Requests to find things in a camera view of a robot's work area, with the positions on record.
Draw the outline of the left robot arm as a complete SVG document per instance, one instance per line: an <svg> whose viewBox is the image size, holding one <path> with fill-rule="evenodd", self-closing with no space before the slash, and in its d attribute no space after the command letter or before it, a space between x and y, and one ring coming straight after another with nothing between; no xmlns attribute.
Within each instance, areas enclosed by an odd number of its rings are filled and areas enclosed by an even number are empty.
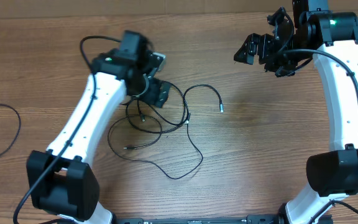
<svg viewBox="0 0 358 224"><path fill-rule="evenodd" d="M91 166L99 140L126 96L161 108L169 88L155 74L165 63L148 38L125 31L119 47L87 61L85 91L61 133L45 152L32 151L26 169L35 208L61 217L60 223L113 223L99 201Z"/></svg>

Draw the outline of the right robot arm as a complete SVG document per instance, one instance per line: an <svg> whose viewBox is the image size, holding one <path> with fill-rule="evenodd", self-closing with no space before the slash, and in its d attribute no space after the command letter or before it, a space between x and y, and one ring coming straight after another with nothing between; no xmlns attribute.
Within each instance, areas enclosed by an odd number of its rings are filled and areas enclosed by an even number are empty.
<svg viewBox="0 0 358 224"><path fill-rule="evenodd" d="M329 150L308 158L307 184L275 215L248 215L246 223L332 223L328 210L358 194L358 17L332 12L326 1L293 1L267 16L272 34L251 34L234 54L259 62L277 77L313 63L329 115Z"/></svg>

